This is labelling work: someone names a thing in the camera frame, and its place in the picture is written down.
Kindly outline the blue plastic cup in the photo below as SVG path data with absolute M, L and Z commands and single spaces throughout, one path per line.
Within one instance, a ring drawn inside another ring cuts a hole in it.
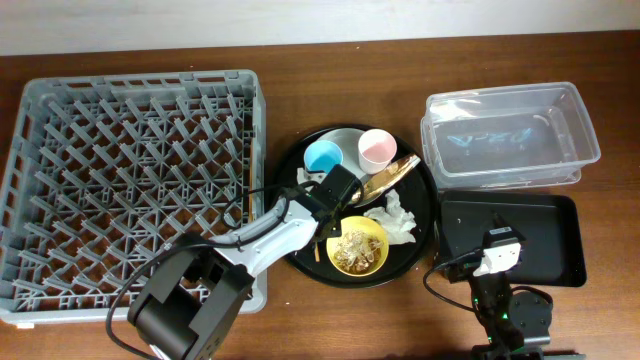
M 343 159 L 341 148 L 329 140 L 311 143 L 303 155 L 305 169 L 310 173 L 329 173 L 335 165 L 341 165 Z

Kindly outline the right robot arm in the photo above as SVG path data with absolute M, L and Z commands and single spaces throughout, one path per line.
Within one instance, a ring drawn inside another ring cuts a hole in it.
M 477 250 L 463 253 L 438 264 L 449 272 L 463 269 L 469 283 L 469 308 L 485 330 L 487 343 L 471 349 L 473 359 L 585 359 L 574 350 L 547 351 L 554 301 L 548 293 L 531 286 L 513 287 L 504 272 L 475 277 L 473 261 Z

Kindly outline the food scraps and rice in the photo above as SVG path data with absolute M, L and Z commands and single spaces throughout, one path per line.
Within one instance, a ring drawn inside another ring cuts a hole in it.
M 334 265 L 349 275 L 372 273 L 382 259 L 385 243 L 362 231 L 351 231 L 335 242 Z

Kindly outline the pink plastic cup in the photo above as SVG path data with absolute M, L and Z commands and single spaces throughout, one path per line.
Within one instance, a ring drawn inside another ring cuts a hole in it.
M 357 149 L 360 169 L 373 175 L 391 163 L 397 152 L 397 143 L 389 132 L 371 129 L 360 136 Z

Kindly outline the yellow bowl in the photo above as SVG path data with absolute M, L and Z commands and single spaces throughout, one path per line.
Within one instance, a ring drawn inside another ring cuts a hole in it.
M 384 229 L 374 220 L 351 216 L 341 220 L 341 235 L 326 240 L 331 264 L 351 277 L 366 277 L 386 262 L 389 242 Z

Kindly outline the wooden chopstick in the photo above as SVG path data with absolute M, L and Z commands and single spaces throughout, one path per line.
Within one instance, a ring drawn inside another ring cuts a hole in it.
M 314 243 L 314 259 L 315 262 L 320 262 L 319 243 Z

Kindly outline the gold foil wrapper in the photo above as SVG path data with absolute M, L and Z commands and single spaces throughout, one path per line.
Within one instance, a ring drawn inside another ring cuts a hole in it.
M 352 196 L 350 205 L 360 207 L 370 204 L 400 182 L 420 163 L 421 159 L 416 154 L 407 155 L 391 163 L 384 170 L 373 175 Z

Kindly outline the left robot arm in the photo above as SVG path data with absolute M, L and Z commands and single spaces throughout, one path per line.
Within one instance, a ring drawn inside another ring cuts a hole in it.
M 185 233 L 150 261 L 152 276 L 127 319 L 158 358 L 209 359 L 259 274 L 309 242 L 340 232 L 361 181 L 336 165 L 318 184 L 283 187 L 259 219 L 210 240 Z

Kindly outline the white tissue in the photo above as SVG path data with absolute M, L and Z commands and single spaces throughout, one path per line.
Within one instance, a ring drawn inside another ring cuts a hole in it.
M 390 245 L 415 243 L 416 239 L 411 234 L 417 226 L 415 215 L 401 206 L 400 196 L 395 190 L 390 190 L 385 198 L 385 207 L 372 208 L 364 213 L 364 217 L 376 221 L 383 228 Z

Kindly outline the light grey plate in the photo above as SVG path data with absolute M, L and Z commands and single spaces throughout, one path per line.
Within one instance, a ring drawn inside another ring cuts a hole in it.
M 358 160 L 358 140 L 364 133 L 364 130 L 356 128 L 338 128 L 331 130 L 328 133 L 321 135 L 318 140 L 329 140 L 337 144 L 344 155 L 343 163 L 344 168 L 353 173 L 359 180 L 365 183 L 370 179 L 370 174 L 366 174 L 360 169 Z

